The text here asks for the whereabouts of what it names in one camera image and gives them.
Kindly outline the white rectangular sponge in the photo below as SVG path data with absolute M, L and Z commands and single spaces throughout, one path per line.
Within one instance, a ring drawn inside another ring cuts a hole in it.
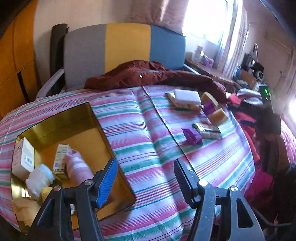
M 175 89 L 174 94 L 175 94 L 177 103 L 197 104 L 197 105 L 201 104 L 201 99 L 197 91 Z

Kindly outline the purple folded paper box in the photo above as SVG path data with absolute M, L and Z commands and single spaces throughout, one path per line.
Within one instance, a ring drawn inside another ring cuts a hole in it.
M 183 134 L 190 145 L 197 146 L 203 144 L 203 138 L 194 128 L 182 128 Z

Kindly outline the yellow sponge block far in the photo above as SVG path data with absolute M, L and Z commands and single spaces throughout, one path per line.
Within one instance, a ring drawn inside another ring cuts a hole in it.
M 218 107 L 218 101 L 209 92 L 205 91 L 201 96 L 201 104 L 205 105 L 209 101 L 211 101 L 216 108 Z

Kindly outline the white ointment box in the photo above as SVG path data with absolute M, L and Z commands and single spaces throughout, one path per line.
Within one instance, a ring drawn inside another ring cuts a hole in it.
M 35 149 L 26 137 L 15 144 L 11 172 L 25 181 L 34 170 Z

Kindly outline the dark red jacket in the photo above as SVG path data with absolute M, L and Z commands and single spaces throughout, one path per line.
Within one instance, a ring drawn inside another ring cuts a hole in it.
M 153 84 L 188 87 L 209 92 L 218 103 L 226 102 L 225 88 L 212 78 L 185 70 L 170 70 L 156 61 L 133 60 L 99 77 L 90 77 L 84 88 L 107 91 Z

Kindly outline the cracker packet clear wrapper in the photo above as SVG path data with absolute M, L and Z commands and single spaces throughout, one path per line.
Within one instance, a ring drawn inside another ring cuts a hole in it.
M 204 123 L 193 123 L 192 127 L 201 135 L 203 139 L 221 140 L 222 133 L 217 126 Z

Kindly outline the beige sock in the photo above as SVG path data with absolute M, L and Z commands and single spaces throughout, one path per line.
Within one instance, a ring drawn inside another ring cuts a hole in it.
M 41 198 L 35 200 L 32 197 L 29 197 L 28 192 L 22 188 L 21 197 L 13 198 L 11 201 L 17 220 L 23 222 L 25 226 L 30 227 L 52 189 L 52 187 L 42 188 Z

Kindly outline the yellow sponge block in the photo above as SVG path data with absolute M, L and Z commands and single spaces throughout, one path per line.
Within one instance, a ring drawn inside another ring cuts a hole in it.
M 201 96 L 201 104 L 205 105 L 209 101 L 211 101 L 216 108 L 218 107 L 218 101 L 209 92 L 205 91 Z
M 219 108 L 212 114 L 208 115 L 208 120 L 212 125 L 219 126 L 228 120 L 228 116 L 222 108 Z

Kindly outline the pink striped garment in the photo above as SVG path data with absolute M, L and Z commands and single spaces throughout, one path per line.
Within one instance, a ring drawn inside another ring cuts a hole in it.
M 253 105 L 263 105 L 262 97 L 259 92 L 256 92 L 254 90 L 250 90 L 247 88 L 242 88 L 238 90 L 237 97 L 247 103 L 253 104 Z

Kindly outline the striped bed sheet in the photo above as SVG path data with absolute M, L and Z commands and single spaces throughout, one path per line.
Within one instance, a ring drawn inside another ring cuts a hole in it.
M 251 147 L 230 116 L 220 141 L 189 145 L 182 128 L 205 122 L 202 113 L 178 111 L 166 97 L 170 86 L 100 92 L 76 90 L 25 104 L 1 120 L 1 216 L 18 228 L 11 207 L 11 163 L 16 137 L 40 121 L 89 102 L 135 195 L 135 204 L 100 222 L 106 240 L 184 240 L 194 218 L 173 171 L 181 158 L 214 186 L 246 193 L 255 175 Z

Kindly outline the red cloth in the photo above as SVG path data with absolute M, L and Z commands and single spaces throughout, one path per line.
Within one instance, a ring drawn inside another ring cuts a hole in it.
M 261 170 L 261 149 L 266 147 L 267 142 L 275 144 L 275 149 L 278 152 L 275 172 L 280 173 L 290 166 L 285 142 L 282 136 L 276 133 L 262 133 L 261 128 L 255 129 L 243 124 L 241 127 L 247 137 L 255 161 L 255 175 L 244 196 L 249 204 L 259 211 L 275 209 L 273 176 Z

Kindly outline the yellow sponge block near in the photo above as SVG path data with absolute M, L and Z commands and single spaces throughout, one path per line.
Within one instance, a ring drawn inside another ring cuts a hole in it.
M 219 126 L 228 120 L 228 116 L 222 108 L 219 108 L 212 114 L 208 115 L 208 120 L 212 125 Z

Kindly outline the pink striped rolled sock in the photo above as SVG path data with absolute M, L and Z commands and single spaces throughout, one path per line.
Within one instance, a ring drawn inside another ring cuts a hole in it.
M 85 180 L 94 177 L 93 172 L 83 160 L 81 154 L 74 150 L 69 149 L 65 155 L 65 165 L 67 175 L 72 183 L 79 185 Z

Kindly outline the small green medicine box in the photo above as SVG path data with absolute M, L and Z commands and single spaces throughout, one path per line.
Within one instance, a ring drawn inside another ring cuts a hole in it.
M 60 179 L 69 179 L 65 165 L 65 157 L 69 149 L 70 145 L 59 144 L 56 150 L 52 173 Z

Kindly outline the white towel roll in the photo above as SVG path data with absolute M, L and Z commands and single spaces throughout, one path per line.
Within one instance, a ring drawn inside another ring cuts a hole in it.
M 37 166 L 25 180 L 29 196 L 34 200 L 39 200 L 42 189 L 50 186 L 54 180 L 54 174 L 46 165 Z

